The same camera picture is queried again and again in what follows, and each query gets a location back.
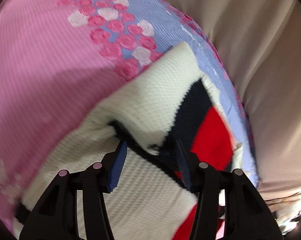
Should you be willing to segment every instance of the white knit fabric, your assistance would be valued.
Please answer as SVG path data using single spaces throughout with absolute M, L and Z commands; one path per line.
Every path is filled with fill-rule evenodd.
M 161 145 L 174 123 L 175 111 L 191 85 L 201 77 L 186 43 L 163 55 L 147 71 L 100 102 L 82 124 L 68 134 L 46 158 L 22 203 L 31 210 L 62 169 L 82 171 L 115 150 L 119 140 L 108 123 L 118 120 L 145 150 Z M 118 186 L 105 194 L 116 240 L 169 240 L 196 203 L 196 197 L 157 166 L 132 150 Z M 78 196 L 78 227 L 85 237 L 82 198 Z

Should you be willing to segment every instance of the beige fabric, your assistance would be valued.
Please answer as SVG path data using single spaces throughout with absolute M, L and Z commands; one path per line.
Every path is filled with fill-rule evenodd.
M 264 199 L 301 191 L 301 5 L 297 0 L 166 0 L 217 48 L 255 137 Z

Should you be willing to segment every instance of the bedsheet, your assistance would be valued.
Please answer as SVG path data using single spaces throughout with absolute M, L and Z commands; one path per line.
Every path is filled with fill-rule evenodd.
M 219 90 L 243 169 L 256 186 L 247 120 L 213 45 L 163 0 L 7 0 L 0 12 L 0 217 L 57 143 L 101 99 L 187 42 Z

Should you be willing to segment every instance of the pink fabric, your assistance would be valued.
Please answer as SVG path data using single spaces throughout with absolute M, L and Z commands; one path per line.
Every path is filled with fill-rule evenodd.
M 7 175 L 0 217 L 9 229 L 14 197 L 47 154 L 94 104 L 130 80 L 92 42 L 96 26 L 68 22 L 78 9 L 72 0 L 13 1 L 0 14 L 0 167 Z

